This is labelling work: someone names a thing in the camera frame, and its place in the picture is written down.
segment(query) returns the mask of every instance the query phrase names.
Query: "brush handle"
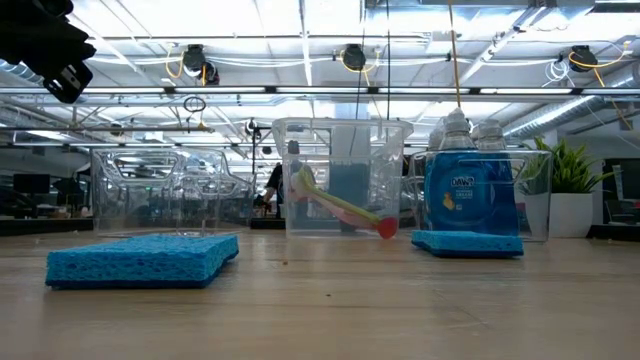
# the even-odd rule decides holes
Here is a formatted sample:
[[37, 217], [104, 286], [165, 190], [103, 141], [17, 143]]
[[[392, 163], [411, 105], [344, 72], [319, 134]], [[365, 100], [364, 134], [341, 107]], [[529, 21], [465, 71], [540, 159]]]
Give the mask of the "brush handle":
[[311, 181], [311, 176], [308, 173], [308, 170], [305, 167], [302, 167], [300, 169], [300, 171], [298, 171], [298, 178], [300, 179], [300, 182], [302, 184], [302, 186], [305, 187], [305, 191], [310, 192], [311, 194], [313, 194], [314, 196], [320, 197], [330, 203], [332, 203], [333, 205], [342, 208], [343, 210], [346, 210], [348, 212], [354, 213], [356, 215], [360, 215], [362, 217], [364, 217], [365, 219], [369, 220], [370, 222], [373, 223], [374, 226], [377, 226], [378, 223], [380, 222], [380, 218], [375, 215], [372, 214], [370, 212], [368, 212], [367, 210], [364, 210], [362, 208], [359, 208], [351, 203], [348, 203], [338, 197], [335, 197], [333, 195], [329, 195], [324, 191], [321, 191], [320, 189], [316, 188]]

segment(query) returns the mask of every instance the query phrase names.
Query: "ceiling light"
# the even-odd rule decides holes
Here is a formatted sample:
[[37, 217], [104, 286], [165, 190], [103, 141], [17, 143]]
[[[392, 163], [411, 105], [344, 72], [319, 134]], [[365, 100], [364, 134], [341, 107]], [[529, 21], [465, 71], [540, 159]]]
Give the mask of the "ceiling light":
[[103, 87], [86, 88], [84, 94], [163, 94], [164, 88], [159, 87]]
[[640, 95], [640, 89], [584, 89], [582, 95]]
[[[392, 88], [380, 88], [381, 93], [392, 94], [455, 94], [456, 88], [414, 88], [414, 87], [392, 87]], [[460, 89], [460, 94], [468, 94], [468, 88]]]
[[278, 86], [278, 93], [299, 93], [299, 94], [321, 94], [321, 93], [340, 93], [340, 94], [357, 94], [358, 92], [366, 92], [367, 88], [355, 88], [355, 87], [291, 87], [291, 86]]
[[13, 146], [46, 146], [46, 147], [62, 147], [63, 143], [13, 143]]
[[72, 143], [69, 146], [74, 147], [116, 147], [117, 143]]
[[173, 80], [169, 78], [162, 78], [160, 80], [162, 80], [163, 82], [168, 82], [169, 84], [171, 84], [171, 86], [178, 86], [176, 83], [173, 82]]
[[247, 94], [264, 93], [264, 87], [258, 86], [221, 86], [221, 87], [177, 87], [178, 94]]
[[49, 94], [49, 91], [45, 88], [31, 88], [31, 87], [7, 87], [0, 88], [0, 94], [12, 94], [12, 95], [39, 95], [39, 94]]
[[128, 147], [171, 147], [175, 144], [164, 144], [164, 143], [131, 143], [124, 144], [124, 146]]
[[535, 88], [502, 88], [481, 89], [480, 94], [489, 95], [559, 95], [570, 94], [573, 89], [535, 89]]
[[59, 132], [54, 132], [54, 131], [32, 130], [32, 131], [27, 131], [27, 133], [31, 135], [41, 136], [51, 140], [60, 140], [60, 141], [69, 140], [68, 136], [62, 135]]

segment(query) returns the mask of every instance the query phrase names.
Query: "potted plant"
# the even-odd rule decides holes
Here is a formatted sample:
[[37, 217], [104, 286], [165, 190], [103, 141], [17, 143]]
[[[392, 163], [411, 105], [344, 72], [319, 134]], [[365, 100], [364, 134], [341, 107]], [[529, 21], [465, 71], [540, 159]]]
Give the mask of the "potted plant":
[[554, 147], [540, 138], [536, 138], [535, 143], [538, 150], [553, 154], [549, 236], [586, 237], [593, 221], [591, 191], [613, 173], [594, 176], [589, 167], [597, 160], [585, 155], [584, 145], [574, 150], [564, 139]]
[[549, 233], [549, 201], [551, 195], [551, 169], [553, 158], [536, 156], [530, 159], [518, 174], [518, 187], [524, 195], [527, 224], [534, 240], [546, 241]]

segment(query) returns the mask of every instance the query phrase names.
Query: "blue liquid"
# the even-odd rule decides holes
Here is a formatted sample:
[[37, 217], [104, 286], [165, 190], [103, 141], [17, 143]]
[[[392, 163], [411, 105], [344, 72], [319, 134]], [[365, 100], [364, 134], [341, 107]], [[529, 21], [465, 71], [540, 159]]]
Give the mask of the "blue liquid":
[[508, 155], [445, 151], [426, 170], [431, 173], [425, 177], [430, 229], [519, 233]]

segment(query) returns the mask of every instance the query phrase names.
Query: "clear plastic bin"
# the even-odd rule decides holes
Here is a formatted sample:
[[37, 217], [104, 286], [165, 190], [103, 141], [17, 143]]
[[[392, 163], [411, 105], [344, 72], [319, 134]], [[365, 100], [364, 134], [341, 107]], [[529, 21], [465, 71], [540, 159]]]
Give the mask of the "clear plastic bin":
[[96, 149], [92, 179], [94, 229], [111, 237], [237, 230], [251, 212], [236, 213], [231, 226], [223, 201], [252, 201], [255, 188], [229, 174], [224, 153], [188, 148]]
[[552, 161], [551, 153], [535, 150], [416, 153], [408, 180], [416, 228], [545, 242]]
[[402, 121], [279, 119], [287, 237], [389, 238], [398, 229]]

